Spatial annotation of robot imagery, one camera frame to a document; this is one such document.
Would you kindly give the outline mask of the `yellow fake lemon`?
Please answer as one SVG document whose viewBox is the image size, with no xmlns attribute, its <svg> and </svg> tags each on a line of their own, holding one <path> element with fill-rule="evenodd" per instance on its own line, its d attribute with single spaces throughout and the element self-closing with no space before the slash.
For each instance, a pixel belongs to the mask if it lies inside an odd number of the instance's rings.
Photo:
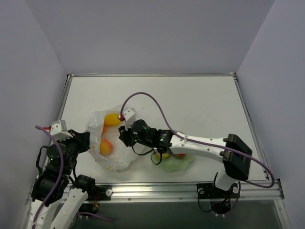
<svg viewBox="0 0 305 229">
<path fill-rule="evenodd" d="M 118 126 L 120 123 L 119 114 L 107 114 L 104 117 L 105 126 Z"/>
</svg>

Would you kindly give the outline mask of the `white plastic bag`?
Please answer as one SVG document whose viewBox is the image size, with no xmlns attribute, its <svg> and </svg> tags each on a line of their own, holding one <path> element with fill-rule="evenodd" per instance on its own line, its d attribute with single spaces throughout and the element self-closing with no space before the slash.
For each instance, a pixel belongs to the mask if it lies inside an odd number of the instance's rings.
<svg viewBox="0 0 305 229">
<path fill-rule="evenodd" d="M 144 146 L 136 144 L 133 148 L 119 139 L 119 127 L 124 123 L 118 119 L 122 105 L 103 111 L 94 111 L 86 124 L 90 133 L 89 154 L 103 168 L 123 171 L 138 158 Z"/>
</svg>

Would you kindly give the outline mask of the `pink yellow fake peach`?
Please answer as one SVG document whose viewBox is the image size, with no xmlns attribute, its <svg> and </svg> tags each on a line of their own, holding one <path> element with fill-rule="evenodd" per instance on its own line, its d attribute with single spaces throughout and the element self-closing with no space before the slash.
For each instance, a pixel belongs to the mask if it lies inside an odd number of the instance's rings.
<svg viewBox="0 0 305 229">
<path fill-rule="evenodd" d="M 100 143 L 100 155 L 102 156 L 106 156 L 111 154 L 113 151 L 113 145 L 110 141 L 108 141 L 105 138 L 101 139 L 101 143 Z"/>
</svg>

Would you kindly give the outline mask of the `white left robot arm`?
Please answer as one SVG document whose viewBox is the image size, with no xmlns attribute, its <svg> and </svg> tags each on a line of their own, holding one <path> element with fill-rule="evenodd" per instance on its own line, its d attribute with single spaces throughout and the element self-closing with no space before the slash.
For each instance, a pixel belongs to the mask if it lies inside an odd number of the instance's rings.
<svg viewBox="0 0 305 229">
<path fill-rule="evenodd" d="M 93 200 L 98 194 L 95 179 L 79 175 L 75 178 L 77 157 L 90 148 L 90 133 L 74 130 L 55 134 L 51 128 L 42 128 L 53 141 L 42 146 L 48 158 L 46 167 L 40 166 L 39 152 L 36 168 L 39 172 L 31 193 L 30 229 L 66 229 L 78 215 L 86 200 Z"/>
</svg>

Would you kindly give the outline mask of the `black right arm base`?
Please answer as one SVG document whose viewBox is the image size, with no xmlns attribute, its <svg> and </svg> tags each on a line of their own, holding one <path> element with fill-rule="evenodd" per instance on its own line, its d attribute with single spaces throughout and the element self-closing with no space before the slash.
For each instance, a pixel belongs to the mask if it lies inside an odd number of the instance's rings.
<svg viewBox="0 0 305 229">
<path fill-rule="evenodd" d="M 200 183 L 196 188 L 199 209 L 223 218 L 236 207 L 241 193 L 240 182 L 233 183 L 228 191 L 216 188 L 212 183 Z"/>
</svg>

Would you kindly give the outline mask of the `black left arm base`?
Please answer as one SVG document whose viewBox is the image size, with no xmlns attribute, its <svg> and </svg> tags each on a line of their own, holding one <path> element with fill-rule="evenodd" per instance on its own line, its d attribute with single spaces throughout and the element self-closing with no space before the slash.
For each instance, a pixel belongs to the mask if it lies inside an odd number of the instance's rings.
<svg viewBox="0 0 305 229">
<path fill-rule="evenodd" d="M 96 186 L 89 192 L 89 196 L 86 199 L 89 203 L 83 203 L 79 208 L 78 213 L 81 216 L 94 217 L 97 215 L 101 202 L 110 201 L 112 196 L 111 185 Z"/>
</svg>

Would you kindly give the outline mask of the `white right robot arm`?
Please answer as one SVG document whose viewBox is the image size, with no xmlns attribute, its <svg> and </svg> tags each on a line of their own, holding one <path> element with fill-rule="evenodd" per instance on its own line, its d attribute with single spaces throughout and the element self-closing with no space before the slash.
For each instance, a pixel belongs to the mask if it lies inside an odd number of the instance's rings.
<svg viewBox="0 0 305 229">
<path fill-rule="evenodd" d="M 250 172 L 252 150 L 237 135 L 225 138 L 200 138 L 184 135 L 171 130 L 149 127 L 142 119 L 131 126 L 120 126 L 119 139 L 133 148 L 140 144 L 163 159 L 169 155 L 192 155 L 208 158 L 223 165 L 212 184 L 212 192 L 217 197 L 224 196 L 236 181 L 247 181 Z"/>
</svg>

